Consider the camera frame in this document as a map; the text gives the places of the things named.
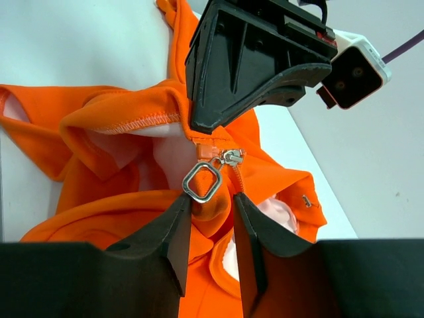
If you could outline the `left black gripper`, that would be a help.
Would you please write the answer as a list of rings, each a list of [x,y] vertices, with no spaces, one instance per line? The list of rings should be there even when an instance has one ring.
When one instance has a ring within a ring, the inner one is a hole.
[[[325,18],[289,1],[209,1],[185,60],[189,125],[211,134],[256,106],[291,107],[336,55]]]

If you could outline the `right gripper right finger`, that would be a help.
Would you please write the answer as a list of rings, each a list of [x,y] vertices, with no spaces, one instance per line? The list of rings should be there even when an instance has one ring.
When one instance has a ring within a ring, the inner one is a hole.
[[[234,197],[245,317],[422,317],[423,241],[308,242]]]

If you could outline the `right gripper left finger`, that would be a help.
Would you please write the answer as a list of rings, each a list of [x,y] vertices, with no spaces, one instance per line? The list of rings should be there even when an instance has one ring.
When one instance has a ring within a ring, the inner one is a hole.
[[[177,317],[186,292],[191,199],[101,250],[3,243],[2,317]]]

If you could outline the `metal zipper slider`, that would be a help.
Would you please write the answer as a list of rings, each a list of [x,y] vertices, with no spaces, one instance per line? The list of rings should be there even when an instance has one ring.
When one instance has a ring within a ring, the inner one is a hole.
[[[182,181],[183,191],[195,202],[204,204],[211,200],[223,184],[221,170],[225,166],[237,169],[244,161],[245,151],[242,149],[220,150],[212,155],[211,159],[200,160],[184,177]],[[199,195],[190,187],[190,183],[200,171],[207,171],[213,176],[213,183],[208,187],[204,195]]]

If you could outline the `orange zip jacket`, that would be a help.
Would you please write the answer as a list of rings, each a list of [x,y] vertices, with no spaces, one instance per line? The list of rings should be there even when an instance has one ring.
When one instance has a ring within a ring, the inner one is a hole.
[[[63,183],[55,216],[31,229],[21,246],[107,248],[163,214],[195,163],[237,145],[246,160],[224,168],[217,194],[195,208],[180,316],[240,317],[239,282],[229,268],[231,196],[245,190],[262,212],[283,217],[285,227],[310,242],[326,219],[312,175],[281,167],[261,149],[254,111],[210,137],[189,130],[183,57],[198,20],[186,1],[159,1],[158,8],[174,35],[170,78],[153,87],[1,86],[1,124],[47,176]]]

